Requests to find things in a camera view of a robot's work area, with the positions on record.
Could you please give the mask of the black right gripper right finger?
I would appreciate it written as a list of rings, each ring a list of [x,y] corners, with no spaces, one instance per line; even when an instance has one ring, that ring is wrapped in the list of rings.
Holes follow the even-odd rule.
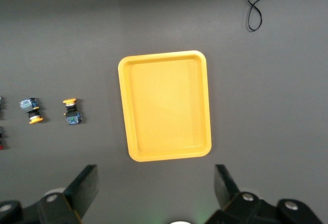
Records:
[[[305,203],[281,199],[273,206],[251,192],[242,192],[225,165],[216,165],[214,191],[220,209],[206,223],[322,223]]]

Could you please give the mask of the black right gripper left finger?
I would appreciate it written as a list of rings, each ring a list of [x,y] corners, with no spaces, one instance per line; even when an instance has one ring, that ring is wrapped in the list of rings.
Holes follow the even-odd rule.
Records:
[[[1,202],[1,223],[82,223],[99,190],[97,165],[87,165],[63,192],[49,193],[24,208]]]

